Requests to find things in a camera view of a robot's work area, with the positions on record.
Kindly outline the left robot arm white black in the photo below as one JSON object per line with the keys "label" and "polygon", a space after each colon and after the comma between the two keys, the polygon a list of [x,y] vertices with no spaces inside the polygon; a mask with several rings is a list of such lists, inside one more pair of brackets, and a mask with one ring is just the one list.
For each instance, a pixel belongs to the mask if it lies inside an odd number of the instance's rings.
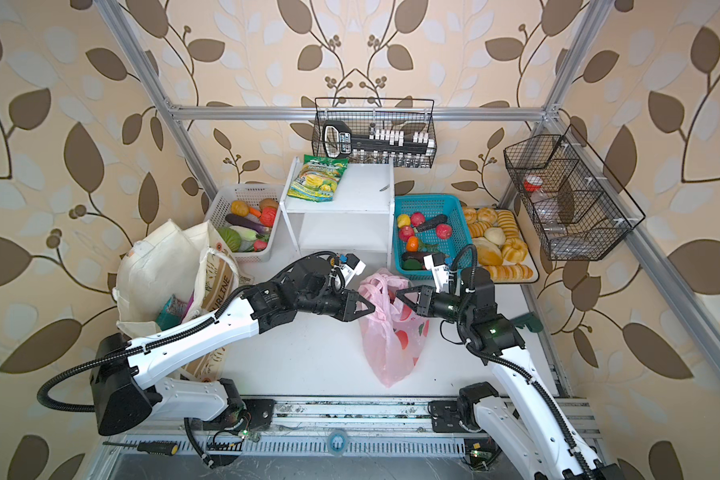
{"label": "left robot arm white black", "polygon": [[245,404],[229,379],[172,378],[180,367],[234,342],[292,322],[300,312],[349,323],[374,312],[350,281],[365,269],[356,255],[318,251],[297,259],[271,279],[233,290],[218,307],[153,335],[106,337],[95,359],[55,375],[37,392],[55,411],[92,413],[104,437],[147,420],[223,424]]}

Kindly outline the pink plastic grocery bag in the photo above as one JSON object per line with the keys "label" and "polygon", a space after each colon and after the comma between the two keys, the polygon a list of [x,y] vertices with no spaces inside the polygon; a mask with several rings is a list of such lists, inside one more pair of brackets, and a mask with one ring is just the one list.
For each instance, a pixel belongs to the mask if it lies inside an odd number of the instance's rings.
{"label": "pink plastic grocery bag", "polygon": [[359,320],[365,358],[387,388],[412,373],[429,334],[430,320],[395,296],[410,286],[408,279],[381,268],[358,288],[359,294],[375,308]]}

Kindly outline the teal red snack bag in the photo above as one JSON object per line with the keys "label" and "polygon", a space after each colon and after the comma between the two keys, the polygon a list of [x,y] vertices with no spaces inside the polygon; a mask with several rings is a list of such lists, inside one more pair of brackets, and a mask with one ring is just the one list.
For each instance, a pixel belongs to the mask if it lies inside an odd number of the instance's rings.
{"label": "teal red snack bag", "polygon": [[161,331],[178,326],[187,310],[187,303],[172,295],[158,314],[155,323]]}

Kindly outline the cream canvas tote bag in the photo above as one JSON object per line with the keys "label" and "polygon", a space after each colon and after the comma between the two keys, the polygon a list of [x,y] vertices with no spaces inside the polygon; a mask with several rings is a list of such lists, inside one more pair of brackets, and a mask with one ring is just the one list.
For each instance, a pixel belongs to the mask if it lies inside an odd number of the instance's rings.
{"label": "cream canvas tote bag", "polygon": [[112,287],[117,328],[131,338],[160,333],[158,316],[169,300],[185,304],[179,314],[185,323],[216,310],[233,290],[250,282],[210,222],[181,229],[168,220],[120,262]]}

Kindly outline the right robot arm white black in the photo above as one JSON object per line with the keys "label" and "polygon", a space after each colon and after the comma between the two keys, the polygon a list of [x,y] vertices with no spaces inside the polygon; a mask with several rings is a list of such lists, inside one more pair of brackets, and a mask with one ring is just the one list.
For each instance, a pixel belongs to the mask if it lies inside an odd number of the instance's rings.
{"label": "right robot arm white black", "polygon": [[488,270],[472,261],[446,262],[428,254],[433,285],[397,292],[413,312],[453,324],[460,345],[488,367],[501,385],[479,382],[456,401],[462,429],[486,433],[525,479],[621,479],[619,465],[605,463],[574,428],[542,383],[525,341],[501,314]]}

